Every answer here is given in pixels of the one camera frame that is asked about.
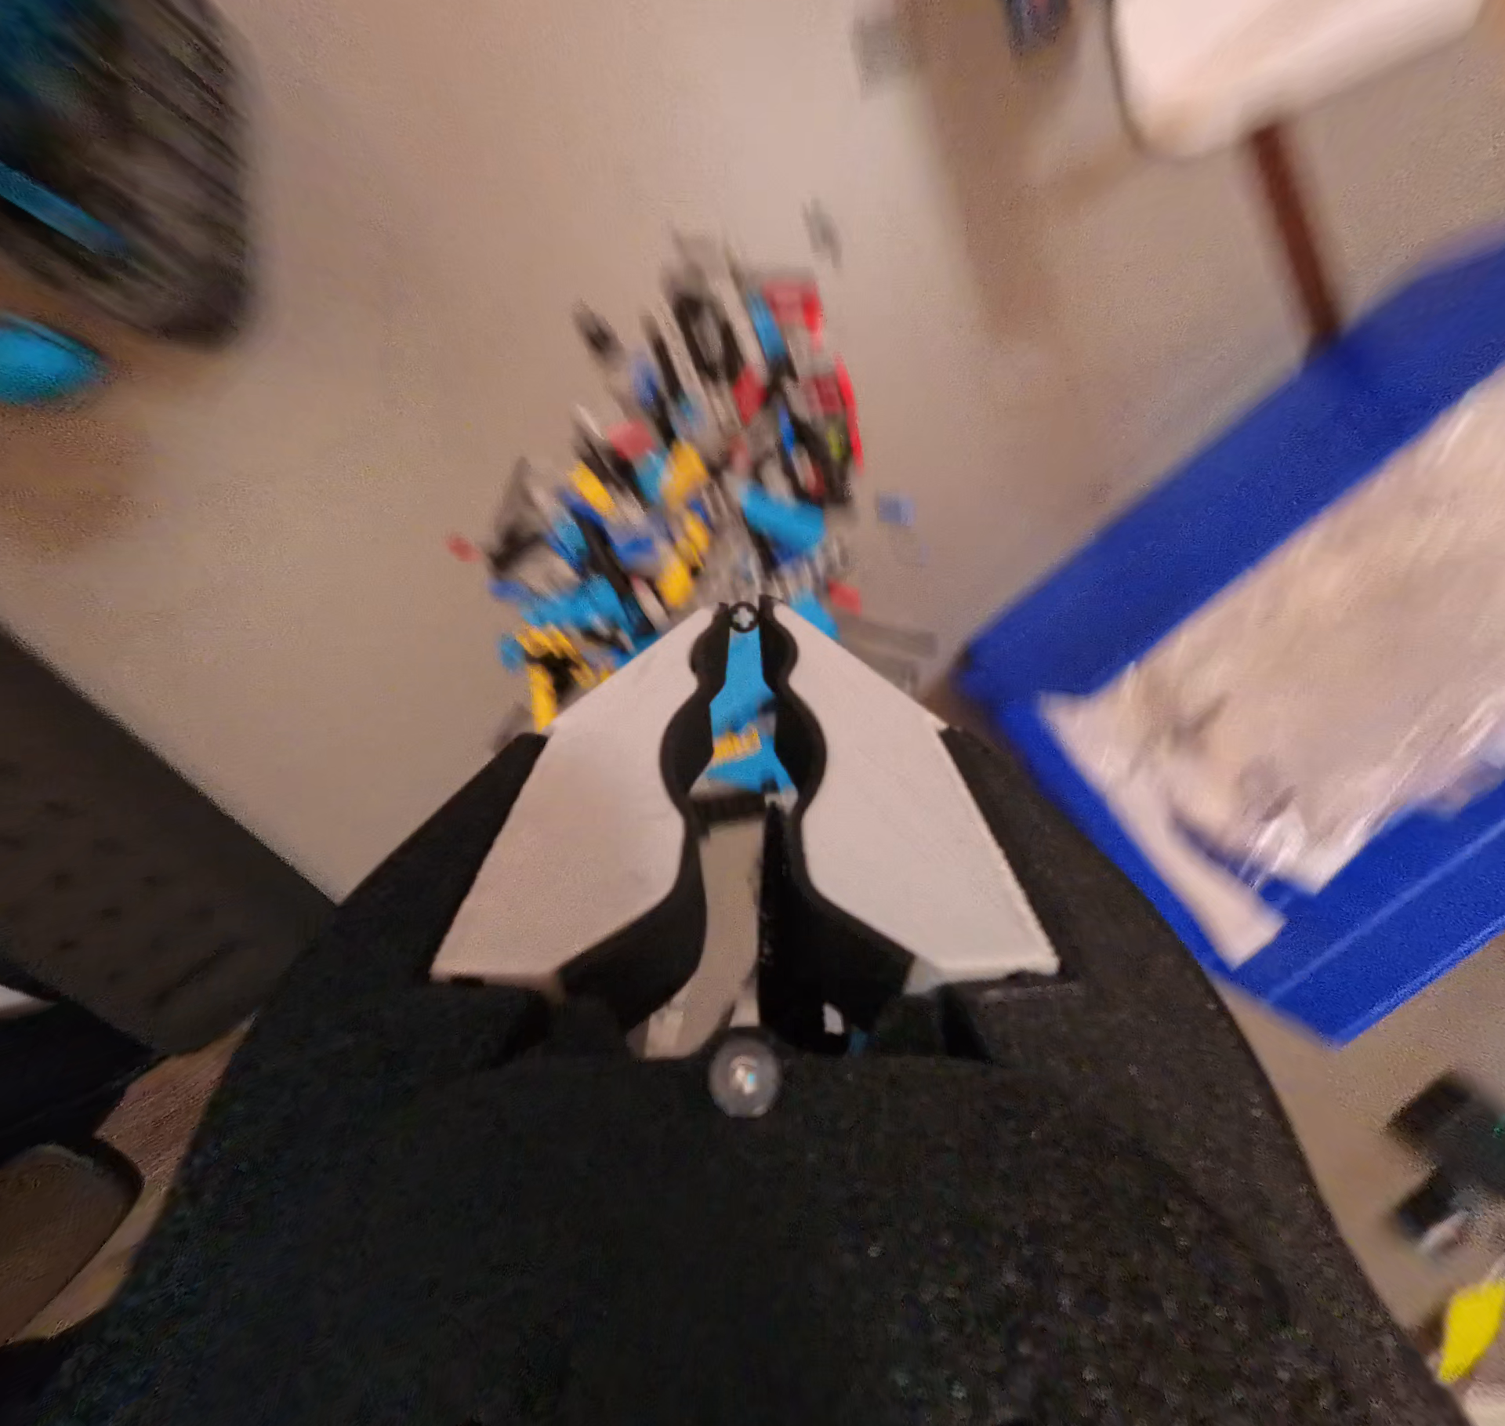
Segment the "pile of blue yellow bricks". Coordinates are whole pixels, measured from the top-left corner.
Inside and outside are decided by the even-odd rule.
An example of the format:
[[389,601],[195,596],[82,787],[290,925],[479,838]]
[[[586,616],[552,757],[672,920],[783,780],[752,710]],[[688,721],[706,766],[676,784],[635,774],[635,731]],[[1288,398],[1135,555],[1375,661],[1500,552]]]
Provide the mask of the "pile of blue yellow bricks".
[[[455,532],[445,542],[506,608],[497,659],[520,695],[501,720],[494,751],[522,734],[545,734],[690,613],[764,596],[795,608],[882,679],[915,693],[936,638],[862,613],[846,511],[768,493],[736,473],[713,480],[690,449],[668,463],[612,463],[589,432],[578,434],[563,472],[517,462],[491,532]],[[787,785],[772,726],[755,633],[732,633],[699,789],[729,797]]]

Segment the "brown wooden bar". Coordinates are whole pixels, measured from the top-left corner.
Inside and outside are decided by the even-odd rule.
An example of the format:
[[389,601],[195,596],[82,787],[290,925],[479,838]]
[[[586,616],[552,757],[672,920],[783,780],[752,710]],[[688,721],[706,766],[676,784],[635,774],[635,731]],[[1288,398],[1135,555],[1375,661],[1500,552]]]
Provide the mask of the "brown wooden bar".
[[1317,353],[1339,337],[1342,312],[1299,158],[1281,125],[1263,125],[1248,136],[1248,163],[1306,348]]

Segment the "blue plastic bin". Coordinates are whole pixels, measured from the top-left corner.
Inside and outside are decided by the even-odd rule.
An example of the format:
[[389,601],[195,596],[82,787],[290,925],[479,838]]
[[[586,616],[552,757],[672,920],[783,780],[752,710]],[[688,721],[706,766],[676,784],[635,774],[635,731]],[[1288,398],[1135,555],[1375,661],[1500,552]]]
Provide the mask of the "blue plastic bin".
[[1235,575],[1376,472],[1503,355],[1501,237],[1411,274],[1091,537],[966,646],[957,687],[1043,795],[1123,872],[1210,976],[1332,1045],[1348,1043],[1501,933],[1501,789],[1454,818],[1396,822],[1324,891],[1227,964],[1189,900],[1122,828],[1045,721],[1091,695]]

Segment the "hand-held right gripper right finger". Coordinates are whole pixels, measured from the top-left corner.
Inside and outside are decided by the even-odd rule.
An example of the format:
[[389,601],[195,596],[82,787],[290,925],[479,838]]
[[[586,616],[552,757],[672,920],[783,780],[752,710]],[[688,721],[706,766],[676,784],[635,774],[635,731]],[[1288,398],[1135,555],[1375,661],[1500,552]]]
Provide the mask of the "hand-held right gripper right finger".
[[890,997],[1053,979],[1048,938],[946,746],[944,721],[795,608],[764,598],[762,680],[793,784],[785,853],[821,945]]

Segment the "clear plastic bags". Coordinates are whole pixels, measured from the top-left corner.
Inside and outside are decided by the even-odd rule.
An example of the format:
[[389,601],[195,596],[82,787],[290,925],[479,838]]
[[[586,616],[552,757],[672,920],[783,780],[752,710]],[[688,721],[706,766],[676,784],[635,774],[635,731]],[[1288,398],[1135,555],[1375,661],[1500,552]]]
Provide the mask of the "clear plastic bags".
[[1503,378],[1043,721],[1224,964],[1414,812],[1501,784]]

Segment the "white rounded board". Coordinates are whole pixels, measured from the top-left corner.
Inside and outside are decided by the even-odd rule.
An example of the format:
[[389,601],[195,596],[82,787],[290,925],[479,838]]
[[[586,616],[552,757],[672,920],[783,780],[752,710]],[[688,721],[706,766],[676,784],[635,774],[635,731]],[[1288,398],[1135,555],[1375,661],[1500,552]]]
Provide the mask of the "white rounded board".
[[1132,135],[1201,156],[1468,35],[1486,0],[1110,0]]

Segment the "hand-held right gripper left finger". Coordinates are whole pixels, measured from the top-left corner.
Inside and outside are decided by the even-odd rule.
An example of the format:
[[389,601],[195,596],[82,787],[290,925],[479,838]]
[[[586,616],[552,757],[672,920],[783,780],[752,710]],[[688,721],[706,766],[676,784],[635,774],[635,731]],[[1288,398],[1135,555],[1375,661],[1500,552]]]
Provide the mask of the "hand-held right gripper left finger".
[[552,723],[430,964],[547,987],[670,897],[708,764],[724,613],[699,608]]

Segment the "black dimpled pad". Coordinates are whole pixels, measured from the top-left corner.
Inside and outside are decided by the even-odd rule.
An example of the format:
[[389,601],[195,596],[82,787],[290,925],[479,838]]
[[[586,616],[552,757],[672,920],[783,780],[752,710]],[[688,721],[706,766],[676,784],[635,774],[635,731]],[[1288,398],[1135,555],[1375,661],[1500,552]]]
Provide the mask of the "black dimpled pad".
[[1,641],[1,950],[159,1053],[235,1029],[331,900],[121,723]]

